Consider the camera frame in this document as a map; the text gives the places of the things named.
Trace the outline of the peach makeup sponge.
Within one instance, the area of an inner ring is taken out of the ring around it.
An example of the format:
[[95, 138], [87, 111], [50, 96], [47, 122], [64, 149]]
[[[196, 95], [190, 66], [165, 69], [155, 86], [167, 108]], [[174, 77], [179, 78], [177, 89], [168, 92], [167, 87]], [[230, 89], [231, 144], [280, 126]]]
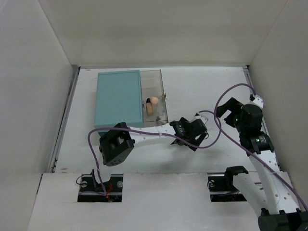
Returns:
[[150, 102], [151, 102], [151, 104], [156, 105], [156, 104], [158, 104], [159, 99], [157, 97], [151, 97]]

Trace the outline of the beige foundation pump bottle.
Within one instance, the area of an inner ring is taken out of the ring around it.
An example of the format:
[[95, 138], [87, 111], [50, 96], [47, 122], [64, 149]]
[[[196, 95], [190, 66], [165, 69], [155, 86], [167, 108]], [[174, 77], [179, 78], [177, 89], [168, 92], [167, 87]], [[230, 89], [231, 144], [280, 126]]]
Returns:
[[147, 98], [146, 100], [146, 113], [148, 116], [152, 116], [154, 113], [153, 113], [153, 105], [151, 103], [151, 100], [150, 98]]

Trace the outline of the teal makeup organizer box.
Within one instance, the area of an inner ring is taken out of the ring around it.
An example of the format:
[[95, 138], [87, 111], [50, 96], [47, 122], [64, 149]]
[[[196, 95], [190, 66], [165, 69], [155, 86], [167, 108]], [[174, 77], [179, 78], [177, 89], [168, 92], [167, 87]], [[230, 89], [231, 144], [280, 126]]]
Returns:
[[120, 122], [143, 126], [139, 70], [98, 74], [94, 127], [114, 127]]

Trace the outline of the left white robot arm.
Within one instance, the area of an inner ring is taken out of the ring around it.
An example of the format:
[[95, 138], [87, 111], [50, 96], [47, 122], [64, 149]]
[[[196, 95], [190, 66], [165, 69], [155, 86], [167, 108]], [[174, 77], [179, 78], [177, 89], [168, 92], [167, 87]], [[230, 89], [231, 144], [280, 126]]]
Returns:
[[156, 127], [128, 127], [125, 122], [116, 124], [99, 139], [99, 170], [91, 181], [92, 187], [98, 192], [106, 190], [110, 173], [104, 173], [103, 167], [122, 164], [135, 148], [166, 144], [185, 145], [196, 151], [208, 137], [207, 121], [206, 117], [196, 114], [191, 121], [182, 117], [179, 121]]

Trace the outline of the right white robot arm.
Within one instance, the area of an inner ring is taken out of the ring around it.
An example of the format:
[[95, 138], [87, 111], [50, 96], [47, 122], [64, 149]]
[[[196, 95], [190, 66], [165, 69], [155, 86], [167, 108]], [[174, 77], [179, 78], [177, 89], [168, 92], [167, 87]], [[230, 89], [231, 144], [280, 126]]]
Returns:
[[228, 190], [238, 189], [242, 193], [256, 213], [261, 231], [306, 231], [308, 213], [301, 211], [292, 197], [294, 193], [282, 178], [271, 139], [261, 130], [263, 100], [256, 95], [252, 95], [250, 100], [250, 103], [242, 104], [230, 98], [215, 112], [217, 117], [222, 117], [230, 111], [224, 120], [237, 129], [240, 146], [254, 165], [262, 189], [243, 166], [227, 168], [223, 185]]

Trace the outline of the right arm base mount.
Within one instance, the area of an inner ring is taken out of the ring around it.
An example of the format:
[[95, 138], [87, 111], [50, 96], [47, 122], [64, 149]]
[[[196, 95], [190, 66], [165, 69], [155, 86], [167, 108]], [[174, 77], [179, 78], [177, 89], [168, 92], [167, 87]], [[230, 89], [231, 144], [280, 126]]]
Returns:
[[241, 173], [248, 174], [248, 171], [243, 166], [234, 166], [226, 168], [223, 174], [209, 174], [207, 187], [211, 202], [245, 202], [245, 197], [233, 186], [233, 176]]

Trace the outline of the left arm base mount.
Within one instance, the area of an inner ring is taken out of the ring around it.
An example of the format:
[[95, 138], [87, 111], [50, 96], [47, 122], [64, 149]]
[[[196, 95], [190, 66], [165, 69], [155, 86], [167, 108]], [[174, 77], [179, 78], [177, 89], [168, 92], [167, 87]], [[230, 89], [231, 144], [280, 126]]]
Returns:
[[90, 174], [82, 174], [76, 179], [79, 186], [77, 201], [81, 203], [120, 203], [122, 202], [123, 175], [112, 174], [110, 179], [103, 183], [95, 176], [92, 170]]

